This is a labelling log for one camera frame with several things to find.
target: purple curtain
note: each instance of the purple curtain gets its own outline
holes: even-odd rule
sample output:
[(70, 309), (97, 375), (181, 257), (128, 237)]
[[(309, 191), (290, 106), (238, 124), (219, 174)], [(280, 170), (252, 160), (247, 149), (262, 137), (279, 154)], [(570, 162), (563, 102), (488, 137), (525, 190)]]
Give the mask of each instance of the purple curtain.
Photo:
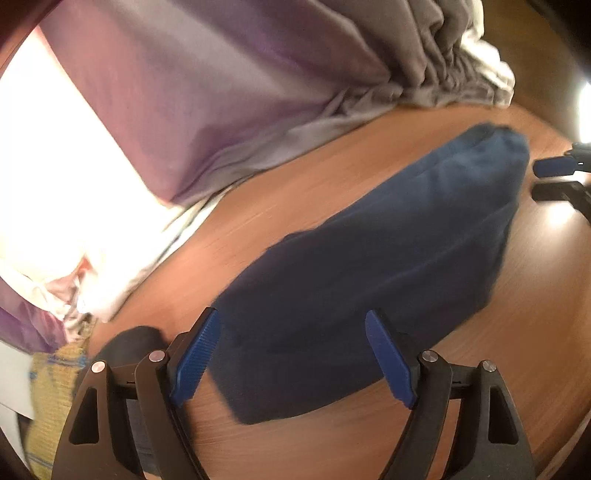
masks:
[(41, 28), (148, 188), (192, 203), (400, 101), (502, 103), (458, 48), (471, 21), (462, 0), (63, 0)]

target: folded blue fabric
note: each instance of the folded blue fabric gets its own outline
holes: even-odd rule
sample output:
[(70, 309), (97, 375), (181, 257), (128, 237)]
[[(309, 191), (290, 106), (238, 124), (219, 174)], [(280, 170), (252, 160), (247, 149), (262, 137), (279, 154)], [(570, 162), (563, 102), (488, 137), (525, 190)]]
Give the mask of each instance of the folded blue fabric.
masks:
[(528, 160), (522, 135), (477, 125), (244, 270), (214, 303), (210, 363), (236, 417), (299, 415), (382, 378), (370, 309), (424, 349), (484, 307)]

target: blue gripper pad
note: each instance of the blue gripper pad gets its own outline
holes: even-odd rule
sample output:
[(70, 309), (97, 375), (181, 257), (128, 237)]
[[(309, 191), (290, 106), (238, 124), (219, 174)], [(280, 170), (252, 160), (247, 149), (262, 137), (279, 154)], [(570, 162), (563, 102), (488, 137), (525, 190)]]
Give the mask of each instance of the blue gripper pad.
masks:
[(402, 344), (401, 335), (393, 332), (387, 320), (381, 317), (375, 310), (368, 312), (365, 316), (365, 334), (392, 395), (406, 408), (413, 408), (417, 401), (420, 366), (408, 346)]
[(541, 178), (562, 177), (572, 175), (578, 168), (579, 162), (570, 155), (562, 157), (543, 158), (536, 160), (533, 165), (534, 175)]
[(167, 365), (170, 400), (180, 407), (193, 398), (203, 372), (220, 338), (222, 323), (217, 310), (207, 308), (179, 345)]

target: wooden table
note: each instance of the wooden table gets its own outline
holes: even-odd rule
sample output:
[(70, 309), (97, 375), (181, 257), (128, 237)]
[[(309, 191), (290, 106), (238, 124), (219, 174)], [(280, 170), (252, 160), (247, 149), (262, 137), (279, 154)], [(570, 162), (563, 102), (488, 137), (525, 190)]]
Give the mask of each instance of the wooden table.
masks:
[[(188, 330), (232, 279), (284, 235), (318, 225), (482, 121), (524, 133), (532, 158), (570, 146), (518, 106), (398, 108), (228, 194), (116, 319), (99, 326), (91, 353), (136, 325), (157, 326), (170, 339)], [(591, 408), (591, 229), (568, 207), (536, 205), (528, 195), (532, 180), (530, 172), (490, 305), (436, 350), (449, 362), (476, 365), (490, 358), (498, 364), (541, 470)], [(448, 415), (432, 478), (443, 469), (457, 406)], [(233, 419), (207, 374), (188, 410), (195, 448), (213, 480), (377, 479), (408, 414), (381, 381), (305, 415), (246, 426)]]

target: white fabric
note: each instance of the white fabric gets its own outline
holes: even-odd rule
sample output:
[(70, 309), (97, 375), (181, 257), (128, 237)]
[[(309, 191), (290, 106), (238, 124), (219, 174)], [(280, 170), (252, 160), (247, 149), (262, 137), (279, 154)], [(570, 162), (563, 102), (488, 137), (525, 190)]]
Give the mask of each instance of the white fabric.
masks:
[(513, 94), (515, 89), (515, 75), (504, 61), (501, 61), (499, 51), (482, 40), (484, 35), (484, 8), (482, 0), (466, 0), (468, 7), (472, 8), (472, 26), (462, 36), (461, 48), (475, 62), (476, 70), (493, 85)]
[(33, 356), (0, 341), (0, 364), (0, 404), (34, 419), (29, 386)]
[(22, 449), (21, 432), (18, 428), (17, 414), (2, 404), (0, 404), (0, 429), (4, 432), (12, 449), (17, 453), (22, 462), (27, 465), (25, 452)]
[(29, 36), (0, 79), (0, 276), (17, 293), (63, 319), (69, 306), (44, 285), (86, 256), (79, 306), (107, 321), (220, 198), (160, 202), (41, 31)]
[(111, 320), (129, 295), (196, 232), (227, 191), (189, 208), (159, 236), (121, 238), (117, 251), (82, 281), (78, 309), (102, 322)]
[(0, 258), (0, 277), (15, 292), (35, 307), (52, 313), (60, 320), (64, 319), (69, 306), (49, 293), (43, 284), (39, 284), (15, 270), (3, 258)]

